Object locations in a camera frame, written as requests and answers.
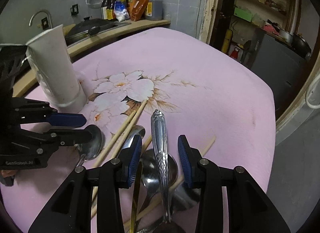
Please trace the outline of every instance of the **red bottle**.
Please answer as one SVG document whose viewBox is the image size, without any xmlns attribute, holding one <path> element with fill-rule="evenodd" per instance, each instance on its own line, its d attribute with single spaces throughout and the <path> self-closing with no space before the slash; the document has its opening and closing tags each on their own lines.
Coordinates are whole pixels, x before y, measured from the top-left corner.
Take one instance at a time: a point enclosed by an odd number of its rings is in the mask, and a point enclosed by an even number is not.
<svg viewBox="0 0 320 233">
<path fill-rule="evenodd" d="M 234 60 L 238 60 L 239 48 L 235 47 L 235 49 L 231 52 L 230 57 Z"/>
</svg>

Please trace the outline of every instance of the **cooking pot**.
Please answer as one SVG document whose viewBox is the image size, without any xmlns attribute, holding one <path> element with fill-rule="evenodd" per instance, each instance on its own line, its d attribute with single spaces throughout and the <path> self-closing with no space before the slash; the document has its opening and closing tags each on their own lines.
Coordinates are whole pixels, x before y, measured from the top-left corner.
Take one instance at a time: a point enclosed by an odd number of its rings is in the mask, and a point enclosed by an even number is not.
<svg viewBox="0 0 320 233">
<path fill-rule="evenodd" d="M 279 30 L 279 36 L 280 36 L 281 38 L 283 38 L 285 41 L 287 41 L 289 44 L 291 44 L 291 42 L 292 42 L 292 35 L 291 35 L 289 32 L 280 29 L 280 30 Z"/>
<path fill-rule="evenodd" d="M 311 53 L 311 48 L 308 43 L 297 34 L 293 34 L 291 46 L 294 48 L 294 51 L 303 58 L 305 58 L 308 53 Z"/>
<path fill-rule="evenodd" d="M 96 35 L 100 31 L 107 30 L 114 27 L 114 23 L 103 19 L 84 18 L 84 21 L 74 26 L 65 36 L 67 46 L 73 44 L 86 37 Z"/>
</svg>

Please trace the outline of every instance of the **flower center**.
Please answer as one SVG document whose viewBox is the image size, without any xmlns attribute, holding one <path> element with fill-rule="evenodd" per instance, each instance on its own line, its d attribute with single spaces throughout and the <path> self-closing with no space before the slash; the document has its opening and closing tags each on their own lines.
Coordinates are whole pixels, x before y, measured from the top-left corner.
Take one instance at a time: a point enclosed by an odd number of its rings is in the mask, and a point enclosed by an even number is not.
<svg viewBox="0 0 320 233">
<path fill-rule="evenodd" d="M 125 85 L 124 82 L 120 82 L 120 83 L 116 84 L 116 86 L 124 86 L 124 85 Z"/>
<path fill-rule="evenodd" d="M 101 118 L 101 114 L 97 114 L 97 115 L 94 116 L 94 120 L 96 122 L 98 122 L 100 118 Z"/>
</svg>

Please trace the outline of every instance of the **green box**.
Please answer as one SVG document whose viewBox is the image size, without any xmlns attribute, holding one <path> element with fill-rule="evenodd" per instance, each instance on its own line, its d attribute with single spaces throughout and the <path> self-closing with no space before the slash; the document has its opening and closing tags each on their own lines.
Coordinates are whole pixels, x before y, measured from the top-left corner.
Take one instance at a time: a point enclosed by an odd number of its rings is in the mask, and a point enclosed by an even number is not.
<svg viewBox="0 0 320 233">
<path fill-rule="evenodd" d="M 249 22 L 251 22 L 251 19 L 252 19 L 251 13 L 248 13 L 245 10 L 241 10 L 240 8 L 235 8 L 233 15 Z"/>
</svg>

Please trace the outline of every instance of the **metal screw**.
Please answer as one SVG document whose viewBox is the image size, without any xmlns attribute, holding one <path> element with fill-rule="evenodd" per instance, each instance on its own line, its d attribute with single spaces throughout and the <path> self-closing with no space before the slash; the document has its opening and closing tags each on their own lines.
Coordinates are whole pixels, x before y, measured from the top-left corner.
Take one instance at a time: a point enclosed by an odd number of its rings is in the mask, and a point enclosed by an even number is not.
<svg viewBox="0 0 320 233">
<path fill-rule="evenodd" d="M 244 173 L 245 169 L 242 166 L 237 166 L 236 171 L 239 173 Z"/>
<path fill-rule="evenodd" d="M 37 149 L 37 154 L 43 154 L 43 149 L 42 148 L 38 148 Z"/>
<path fill-rule="evenodd" d="M 200 164 L 202 165 L 208 165 L 209 164 L 209 161 L 205 158 L 202 158 L 200 161 L 199 161 Z"/>
<path fill-rule="evenodd" d="M 82 172 L 83 171 L 83 166 L 77 166 L 76 168 L 75 168 L 75 172 Z"/>
<path fill-rule="evenodd" d="M 120 159 L 118 159 L 118 158 L 113 158 L 112 160 L 111 160 L 111 163 L 112 164 L 118 164 L 120 162 Z"/>
</svg>

